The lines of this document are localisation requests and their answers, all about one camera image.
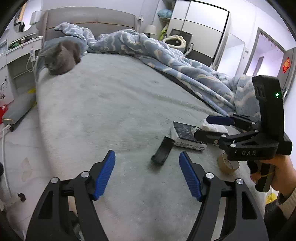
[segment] white tile floor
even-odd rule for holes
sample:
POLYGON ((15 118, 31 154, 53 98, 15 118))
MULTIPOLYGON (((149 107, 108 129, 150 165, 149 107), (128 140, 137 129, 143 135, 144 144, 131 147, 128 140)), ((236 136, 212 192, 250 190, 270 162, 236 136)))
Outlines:
MULTIPOLYGON (((37 106, 26 114, 13 132, 5 135, 4 140, 6 172, 11 192, 23 193, 26 196, 24 203, 17 202, 7 209, 7 219, 22 237, 23 231, 27 231, 35 206, 52 177, 42 142, 37 106)), ((3 176, 0 198, 4 201, 9 198, 3 176)))

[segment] metal screw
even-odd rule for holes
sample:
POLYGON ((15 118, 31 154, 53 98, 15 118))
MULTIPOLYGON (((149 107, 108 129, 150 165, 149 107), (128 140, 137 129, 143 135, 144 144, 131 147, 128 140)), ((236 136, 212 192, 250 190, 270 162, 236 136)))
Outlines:
POLYGON ((89 172, 83 172, 81 173, 81 176, 84 178, 89 177, 89 172))
POLYGON ((237 184, 241 185, 243 183, 244 183, 243 179, 240 179, 240 178, 237 179, 237 184))
POLYGON ((213 179, 214 178, 214 174, 208 172, 206 175, 205 175, 208 179, 213 179))
POLYGON ((59 181, 59 179, 57 177, 53 177, 50 182, 51 183, 57 183, 59 181))

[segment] lampshade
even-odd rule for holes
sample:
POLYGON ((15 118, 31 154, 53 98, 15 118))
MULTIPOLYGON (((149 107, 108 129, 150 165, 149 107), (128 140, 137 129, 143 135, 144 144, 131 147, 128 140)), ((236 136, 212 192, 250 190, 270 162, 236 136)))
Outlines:
POLYGON ((156 27, 149 24, 145 27, 143 33, 156 35, 156 27))
POLYGON ((30 25, 34 25, 38 23, 41 19, 41 16, 43 14, 43 11, 35 11, 31 15, 30 25))

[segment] hand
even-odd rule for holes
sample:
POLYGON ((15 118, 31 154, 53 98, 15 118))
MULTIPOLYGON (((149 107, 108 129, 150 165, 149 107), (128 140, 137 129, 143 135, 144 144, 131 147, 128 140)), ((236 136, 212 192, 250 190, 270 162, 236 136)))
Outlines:
MULTIPOLYGON (((271 186, 288 198, 296 188, 296 170, 289 156, 276 155, 273 159, 262 160, 262 163, 275 165, 275 174, 271 186)), ((260 172, 251 174, 253 182, 261 178, 260 172)))

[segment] beige sweater sleeve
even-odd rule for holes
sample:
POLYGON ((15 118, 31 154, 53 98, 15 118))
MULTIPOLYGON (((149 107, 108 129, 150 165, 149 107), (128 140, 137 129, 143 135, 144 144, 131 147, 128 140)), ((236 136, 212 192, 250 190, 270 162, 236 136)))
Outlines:
POLYGON ((278 195, 276 204, 282 210, 285 218, 289 219, 289 217, 291 216, 292 212, 294 211, 294 209, 296 207, 296 189, 293 191, 291 196, 283 203, 279 202, 279 199, 280 199, 280 193, 278 195))

